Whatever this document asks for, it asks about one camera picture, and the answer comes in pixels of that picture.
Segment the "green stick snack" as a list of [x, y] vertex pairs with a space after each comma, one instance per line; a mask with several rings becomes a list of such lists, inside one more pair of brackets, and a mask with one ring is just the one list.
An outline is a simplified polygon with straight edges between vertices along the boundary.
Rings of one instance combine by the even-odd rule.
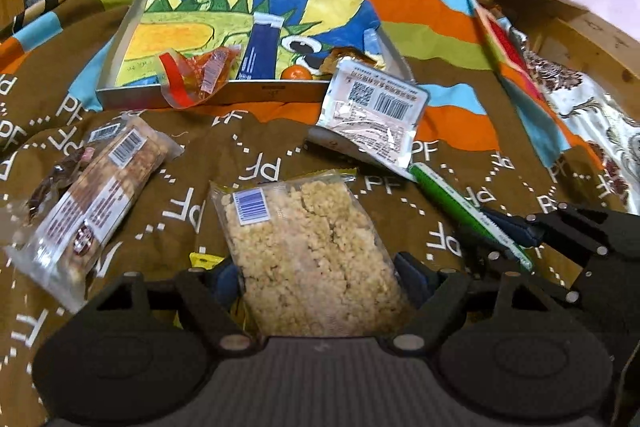
[[484, 213], [476, 209], [470, 202], [452, 188], [442, 176], [422, 162], [412, 164], [408, 173], [419, 185], [425, 196], [434, 202], [457, 225], [463, 225], [471, 232], [475, 232], [483, 239], [493, 239], [511, 259], [520, 262], [526, 272], [534, 269], [533, 261], [524, 253], [523, 249], [511, 237], [495, 225]]

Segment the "rice crisp cake packet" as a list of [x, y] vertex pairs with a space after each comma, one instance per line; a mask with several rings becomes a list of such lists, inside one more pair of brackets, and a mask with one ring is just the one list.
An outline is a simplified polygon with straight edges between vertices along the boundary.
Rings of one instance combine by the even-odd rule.
[[249, 188], [209, 185], [262, 335], [370, 336], [411, 317], [392, 258], [349, 190], [354, 176], [324, 170]]

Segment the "peanut nut bar packet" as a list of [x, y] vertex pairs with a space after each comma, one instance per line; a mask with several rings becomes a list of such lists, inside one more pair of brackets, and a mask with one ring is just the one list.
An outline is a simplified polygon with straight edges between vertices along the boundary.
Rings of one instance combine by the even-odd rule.
[[181, 145], [141, 117], [110, 122], [119, 120], [124, 129], [42, 221], [26, 225], [29, 197], [1, 208], [1, 248], [17, 270], [72, 313], [84, 306], [103, 249], [145, 184], [161, 165], [183, 153]]

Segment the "white barcode green snack pouch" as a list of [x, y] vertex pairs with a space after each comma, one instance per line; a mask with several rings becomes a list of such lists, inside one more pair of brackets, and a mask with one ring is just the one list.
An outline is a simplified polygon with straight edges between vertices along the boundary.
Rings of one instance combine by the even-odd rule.
[[415, 83], [344, 60], [326, 90], [317, 127], [340, 136], [378, 164], [405, 171], [429, 98]]

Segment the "dark date snack packet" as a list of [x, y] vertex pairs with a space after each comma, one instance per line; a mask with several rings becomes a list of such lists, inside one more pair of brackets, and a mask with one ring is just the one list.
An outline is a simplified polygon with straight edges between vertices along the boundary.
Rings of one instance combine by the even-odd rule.
[[35, 225], [46, 217], [70, 186], [98, 158], [99, 153], [124, 129], [122, 120], [92, 130], [85, 144], [58, 161], [29, 196], [26, 225]]

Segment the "red orange clear snack packet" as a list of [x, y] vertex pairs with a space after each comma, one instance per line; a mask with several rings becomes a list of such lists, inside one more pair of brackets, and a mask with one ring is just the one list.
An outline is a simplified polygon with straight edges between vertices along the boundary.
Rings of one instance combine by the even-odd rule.
[[160, 92], [174, 109], [203, 105], [221, 90], [238, 69], [242, 46], [218, 46], [186, 56], [170, 49], [157, 55]]

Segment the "small orange ball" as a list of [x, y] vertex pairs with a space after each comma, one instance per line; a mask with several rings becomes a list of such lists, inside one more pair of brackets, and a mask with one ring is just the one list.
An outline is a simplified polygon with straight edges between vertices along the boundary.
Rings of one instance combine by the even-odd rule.
[[313, 80], [314, 75], [312, 75], [311, 71], [305, 66], [291, 65], [282, 70], [280, 78], [282, 80], [304, 81]]

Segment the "blue stick packet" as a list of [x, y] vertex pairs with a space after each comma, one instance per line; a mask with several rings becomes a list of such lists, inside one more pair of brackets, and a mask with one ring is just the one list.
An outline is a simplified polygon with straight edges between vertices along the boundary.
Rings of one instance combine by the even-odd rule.
[[256, 12], [239, 72], [239, 80], [274, 79], [284, 18]]

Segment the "golden foil snack packet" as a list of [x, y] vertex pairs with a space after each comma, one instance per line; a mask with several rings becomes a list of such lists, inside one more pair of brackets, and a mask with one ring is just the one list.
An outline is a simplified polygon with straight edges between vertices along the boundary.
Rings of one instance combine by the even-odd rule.
[[383, 70], [386, 65], [382, 55], [369, 55], [359, 51], [354, 46], [338, 46], [337, 48], [333, 48], [328, 56], [322, 60], [318, 67], [319, 74], [333, 75], [337, 70], [338, 63], [344, 60], [355, 61], [358, 64], [381, 70]]

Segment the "yellow seaweed cracker packet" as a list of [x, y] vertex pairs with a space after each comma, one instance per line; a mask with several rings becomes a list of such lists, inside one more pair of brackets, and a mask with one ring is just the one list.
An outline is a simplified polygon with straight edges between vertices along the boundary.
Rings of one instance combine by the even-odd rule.
[[202, 253], [191, 253], [189, 258], [193, 269], [213, 270], [224, 262], [224, 257]]

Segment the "floral white fabric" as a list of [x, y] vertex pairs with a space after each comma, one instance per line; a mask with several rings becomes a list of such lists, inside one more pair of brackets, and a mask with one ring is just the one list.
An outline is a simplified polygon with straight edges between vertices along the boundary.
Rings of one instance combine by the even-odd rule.
[[540, 57], [529, 49], [524, 32], [505, 24], [544, 101], [599, 157], [606, 187], [618, 195], [626, 210], [639, 212], [639, 123], [611, 95], [579, 70]]

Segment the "brown patterned striped quilt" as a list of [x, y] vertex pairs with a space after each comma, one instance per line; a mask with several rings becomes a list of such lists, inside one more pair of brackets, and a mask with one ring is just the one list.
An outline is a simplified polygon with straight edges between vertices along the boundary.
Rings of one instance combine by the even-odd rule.
[[[590, 145], [544, 101], [505, 24], [562, 20], [550, 0], [368, 0], [430, 98], [410, 165], [476, 209], [509, 217], [560, 202], [630, 213]], [[318, 102], [106, 109], [106, 54], [134, 0], [41, 0], [1, 31], [1, 208], [32, 194], [92, 130], [125, 115], [183, 153], [160, 166], [106, 244], [86, 302], [65, 309], [1, 248], [1, 421], [6, 426], [611, 426], [601, 339], [493, 239], [457, 225], [411, 179], [317, 127]], [[326, 90], [329, 88], [331, 75]], [[231, 258], [209, 185], [249, 188], [324, 170], [348, 187], [394, 264], [407, 251], [471, 280], [464, 325], [434, 352], [386, 334], [264, 336], [217, 351], [179, 320], [189, 255]]]

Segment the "colourful dragon tray box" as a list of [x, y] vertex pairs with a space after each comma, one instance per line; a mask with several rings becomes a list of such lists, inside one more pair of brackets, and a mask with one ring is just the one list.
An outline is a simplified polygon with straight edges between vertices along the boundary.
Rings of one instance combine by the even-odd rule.
[[96, 97], [106, 109], [318, 102], [340, 54], [413, 78], [368, 0], [134, 0]]

